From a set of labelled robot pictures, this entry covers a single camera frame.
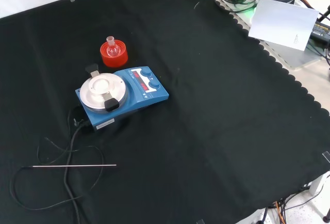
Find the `label sticker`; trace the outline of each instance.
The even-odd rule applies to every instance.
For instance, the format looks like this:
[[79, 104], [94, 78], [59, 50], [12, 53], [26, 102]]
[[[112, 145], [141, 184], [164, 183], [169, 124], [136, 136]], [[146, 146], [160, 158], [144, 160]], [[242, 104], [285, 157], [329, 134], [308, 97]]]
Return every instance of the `label sticker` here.
[[104, 122], [104, 123], [101, 123], [101, 124], [97, 125], [97, 126], [96, 126], [96, 129], [99, 130], [100, 128], [102, 128], [102, 127], [104, 127], [104, 126], [106, 126], [106, 125], [109, 125], [109, 124], [111, 124], [111, 123], [113, 123], [113, 122], [114, 122], [114, 118], [110, 119], [109, 121], [106, 121], [106, 122]]

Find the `metal rod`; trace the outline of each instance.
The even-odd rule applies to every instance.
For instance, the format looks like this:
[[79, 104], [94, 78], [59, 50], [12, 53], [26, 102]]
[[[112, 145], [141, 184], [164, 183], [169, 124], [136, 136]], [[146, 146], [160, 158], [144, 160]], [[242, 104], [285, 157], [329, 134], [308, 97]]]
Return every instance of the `metal rod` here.
[[31, 166], [33, 168], [58, 168], [58, 167], [107, 167], [107, 166], [117, 166], [117, 165], [64, 165], [64, 166]]

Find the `orange cable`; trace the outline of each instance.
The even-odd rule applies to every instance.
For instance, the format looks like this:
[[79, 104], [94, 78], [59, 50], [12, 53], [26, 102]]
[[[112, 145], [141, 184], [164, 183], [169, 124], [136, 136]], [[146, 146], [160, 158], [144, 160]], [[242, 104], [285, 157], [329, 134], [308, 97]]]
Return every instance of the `orange cable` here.
[[281, 212], [279, 211], [279, 207], [278, 207], [278, 204], [277, 204], [277, 201], [275, 202], [276, 203], [276, 208], [277, 208], [277, 212], [278, 212], [278, 216], [280, 218], [280, 221], [285, 224], [285, 221], [283, 220], [283, 216], [280, 214]]

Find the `small glass bottle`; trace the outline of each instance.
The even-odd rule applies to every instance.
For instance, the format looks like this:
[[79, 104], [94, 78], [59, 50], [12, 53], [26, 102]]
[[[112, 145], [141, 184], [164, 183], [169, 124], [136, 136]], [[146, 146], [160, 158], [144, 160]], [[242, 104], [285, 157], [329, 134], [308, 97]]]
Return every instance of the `small glass bottle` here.
[[110, 57], [117, 57], [120, 55], [120, 47], [115, 43], [114, 37], [107, 37], [108, 47], [107, 54]]

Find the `blue knob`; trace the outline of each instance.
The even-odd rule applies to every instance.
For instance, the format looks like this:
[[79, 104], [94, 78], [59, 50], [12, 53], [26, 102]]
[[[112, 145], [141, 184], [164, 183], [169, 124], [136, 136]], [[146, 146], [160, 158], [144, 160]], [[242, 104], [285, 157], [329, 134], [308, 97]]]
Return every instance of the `blue knob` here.
[[149, 68], [143, 68], [141, 70], [141, 74], [144, 76], [144, 77], [151, 77], [151, 70]]
[[160, 87], [160, 84], [157, 80], [151, 79], [149, 82], [149, 86], [155, 89], [158, 89]]

